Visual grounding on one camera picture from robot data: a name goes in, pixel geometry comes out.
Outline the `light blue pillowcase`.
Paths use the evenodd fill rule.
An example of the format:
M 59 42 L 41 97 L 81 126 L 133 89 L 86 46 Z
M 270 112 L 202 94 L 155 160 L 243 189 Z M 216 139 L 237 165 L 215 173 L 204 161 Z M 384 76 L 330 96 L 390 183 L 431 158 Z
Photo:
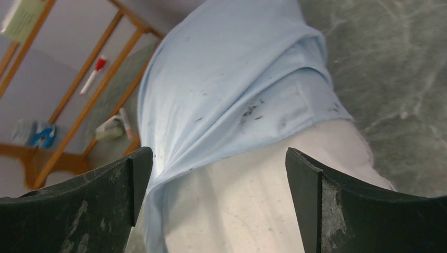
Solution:
M 148 252 L 166 252 L 166 184 L 201 166 L 351 115 L 335 94 L 324 35 L 298 1 L 206 1 L 173 28 L 138 94 Z

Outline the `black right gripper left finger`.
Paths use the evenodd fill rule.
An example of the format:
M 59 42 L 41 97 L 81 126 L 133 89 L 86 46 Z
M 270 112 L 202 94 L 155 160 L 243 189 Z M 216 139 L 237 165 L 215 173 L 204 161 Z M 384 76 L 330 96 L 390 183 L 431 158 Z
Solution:
M 1 252 L 124 252 L 153 166 L 141 147 L 61 183 L 1 199 Z

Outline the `white pillow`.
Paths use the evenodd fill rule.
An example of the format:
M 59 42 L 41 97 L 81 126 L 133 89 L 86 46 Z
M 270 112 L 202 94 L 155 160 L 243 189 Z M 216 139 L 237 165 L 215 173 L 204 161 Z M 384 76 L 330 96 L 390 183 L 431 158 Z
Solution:
M 286 176 L 288 148 L 393 189 L 374 170 L 368 143 L 353 122 L 326 121 L 167 184 L 163 222 L 168 252 L 303 252 Z

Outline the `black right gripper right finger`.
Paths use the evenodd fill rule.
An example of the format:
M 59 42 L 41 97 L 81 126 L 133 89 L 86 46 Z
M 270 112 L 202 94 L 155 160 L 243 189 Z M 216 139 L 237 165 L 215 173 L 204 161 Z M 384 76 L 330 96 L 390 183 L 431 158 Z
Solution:
M 293 148 L 285 165 L 305 252 L 446 252 L 446 197 L 383 189 Z

